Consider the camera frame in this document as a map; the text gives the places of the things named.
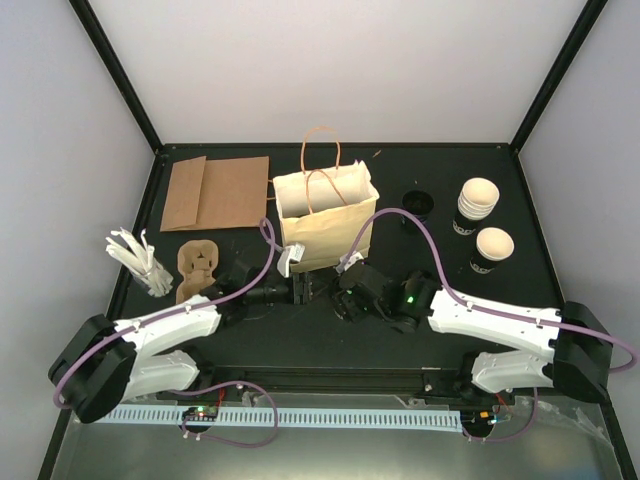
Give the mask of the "cream paper bag with handles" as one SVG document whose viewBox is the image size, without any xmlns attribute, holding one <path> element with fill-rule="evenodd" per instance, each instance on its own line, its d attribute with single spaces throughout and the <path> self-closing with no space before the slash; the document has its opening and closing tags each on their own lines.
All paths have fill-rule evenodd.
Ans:
<svg viewBox="0 0 640 480">
<path fill-rule="evenodd" d="M 365 162 L 341 163 L 336 145 L 334 165 L 308 168 L 306 147 L 300 150 L 300 170 L 272 180 L 281 226 L 282 247 L 298 242 L 305 246 L 302 260 L 291 272 L 302 273 L 335 267 L 354 250 L 366 257 L 379 193 Z"/>
</svg>

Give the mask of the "stack of white paper cups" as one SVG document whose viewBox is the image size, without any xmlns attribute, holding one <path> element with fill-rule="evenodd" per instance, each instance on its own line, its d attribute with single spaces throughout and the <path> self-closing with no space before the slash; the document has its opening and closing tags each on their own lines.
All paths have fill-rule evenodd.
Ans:
<svg viewBox="0 0 640 480">
<path fill-rule="evenodd" d="M 452 226 L 456 233 L 471 235 L 493 211 L 500 198 L 499 188 L 490 180 L 475 177 L 467 180 L 458 196 Z"/>
</svg>

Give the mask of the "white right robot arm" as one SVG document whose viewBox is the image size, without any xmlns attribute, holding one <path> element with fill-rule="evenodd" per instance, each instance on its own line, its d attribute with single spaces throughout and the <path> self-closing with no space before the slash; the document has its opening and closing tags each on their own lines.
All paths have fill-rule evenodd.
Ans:
<svg viewBox="0 0 640 480">
<path fill-rule="evenodd" d="M 454 379 L 457 396 L 479 402 L 488 393 L 519 388 L 555 388 L 587 403 L 608 400 L 613 346 L 592 311 L 577 302 L 561 309 L 520 307 L 459 291 L 448 293 L 426 271 L 395 281 L 359 260 L 341 267 L 332 301 L 339 318 L 359 322 L 377 317 L 401 333 L 421 324 L 505 347 L 503 353 L 466 356 Z"/>
</svg>

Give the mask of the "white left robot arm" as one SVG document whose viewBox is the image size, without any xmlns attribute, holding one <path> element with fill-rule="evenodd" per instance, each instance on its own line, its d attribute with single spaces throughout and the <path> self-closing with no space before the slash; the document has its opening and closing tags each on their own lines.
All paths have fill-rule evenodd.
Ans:
<svg viewBox="0 0 640 480">
<path fill-rule="evenodd" d="M 86 320 L 53 362 L 48 378 L 54 403 L 83 423 L 102 419 L 120 403 L 183 390 L 193 399 L 214 388 L 213 372 L 182 344 L 247 319 L 254 305 L 304 305 L 312 298 L 307 273 L 287 277 L 241 263 L 188 300 L 152 314 L 112 321 Z"/>
</svg>

